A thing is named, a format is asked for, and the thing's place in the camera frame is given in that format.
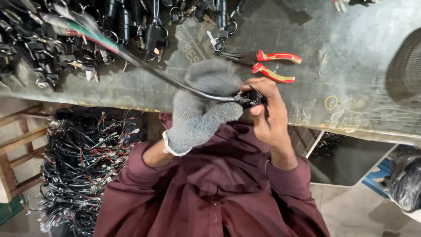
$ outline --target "rubber band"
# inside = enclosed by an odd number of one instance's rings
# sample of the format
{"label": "rubber band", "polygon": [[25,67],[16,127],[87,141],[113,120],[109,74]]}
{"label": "rubber band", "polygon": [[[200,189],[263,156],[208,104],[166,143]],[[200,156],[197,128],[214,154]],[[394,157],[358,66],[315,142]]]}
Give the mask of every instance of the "rubber band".
{"label": "rubber band", "polygon": [[[336,99],[336,104],[335,104],[332,108],[328,108],[328,106],[326,105],[326,103],[327,103],[328,99],[329,99],[329,98],[331,98],[331,97],[333,97],[333,98],[335,98],[335,99]],[[338,98],[336,98],[336,96],[331,95],[331,96],[328,96],[328,97],[325,99],[325,107],[326,107],[326,109],[328,109],[328,110],[332,110],[332,109],[336,108],[336,106],[337,106],[337,105],[338,105]]]}

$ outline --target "metal table surface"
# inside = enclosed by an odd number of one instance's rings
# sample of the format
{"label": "metal table surface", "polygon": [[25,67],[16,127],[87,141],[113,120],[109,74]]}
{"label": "metal table surface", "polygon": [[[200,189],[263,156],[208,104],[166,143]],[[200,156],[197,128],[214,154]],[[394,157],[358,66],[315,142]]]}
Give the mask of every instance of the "metal table surface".
{"label": "metal table surface", "polygon": [[[393,97],[398,86],[387,83],[386,71],[404,39],[421,27],[421,1],[385,0],[347,8],[347,13],[337,12],[331,0],[261,1],[240,18],[239,31],[226,41],[226,50],[262,49],[302,57],[301,65],[264,63],[280,75],[296,77],[294,83],[278,85],[290,124],[420,144],[420,109],[403,106]],[[168,29],[170,47],[161,61],[168,74],[182,80],[191,64],[213,57],[206,35],[214,29],[210,24],[187,19]],[[141,68],[131,66],[123,72],[122,67],[122,62],[100,67],[99,83],[68,74],[57,92],[47,92],[37,88],[35,75],[21,62],[17,77],[26,87],[7,79],[12,91],[0,87],[0,96],[171,112],[176,88]],[[244,80],[250,71],[242,68]]]}

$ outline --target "maroon shirt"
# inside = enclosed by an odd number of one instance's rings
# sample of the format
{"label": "maroon shirt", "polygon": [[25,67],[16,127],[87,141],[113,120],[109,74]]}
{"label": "maroon shirt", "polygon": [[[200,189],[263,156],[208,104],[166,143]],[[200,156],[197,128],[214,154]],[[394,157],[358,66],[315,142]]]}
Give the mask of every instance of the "maroon shirt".
{"label": "maroon shirt", "polygon": [[[171,116],[160,115],[166,129]],[[272,166],[253,126],[221,125],[204,145],[168,165],[142,160],[136,145],[105,191],[95,237],[330,236],[309,190],[310,169]]]}

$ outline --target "red pliers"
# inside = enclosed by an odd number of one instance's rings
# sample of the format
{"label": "red pliers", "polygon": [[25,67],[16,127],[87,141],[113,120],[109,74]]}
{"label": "red pliers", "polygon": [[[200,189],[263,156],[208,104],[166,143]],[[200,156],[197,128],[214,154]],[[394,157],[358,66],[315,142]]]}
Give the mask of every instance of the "red pliers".
{"label": "red pliers", "polygon": [[266,75],[270,79],[283,82],[283,83],[292,83],[295,81],[295,77],[284,77],[280,76],[271,70],[267,69],[267,67],[263,66],[261,63],[262,61],[269,61],[269,60],[276,60],[276,59],[284,59],[296,64],[300,64],[303,60],[294,54],[289,53],[274,53],[274,54],[265,54],[262,50],[259,50],[257,54],[237,54],[237,53],[219,53],[220,56],[226,57],[229,60],[239,62],[246,65],[251,65],[253,67],[253,73],[261,72],[262,74]]}

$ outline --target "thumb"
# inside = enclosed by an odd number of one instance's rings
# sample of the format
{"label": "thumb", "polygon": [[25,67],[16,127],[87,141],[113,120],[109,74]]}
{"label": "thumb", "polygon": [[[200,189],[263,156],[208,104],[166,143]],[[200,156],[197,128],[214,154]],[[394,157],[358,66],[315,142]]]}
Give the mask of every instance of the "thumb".
{"label": "thumb", "polygon": [[253,115],[255,133],[259,135],[268,134],[270,128],[265,117],[265,107],[256,105],[250,108],[250,113]]}

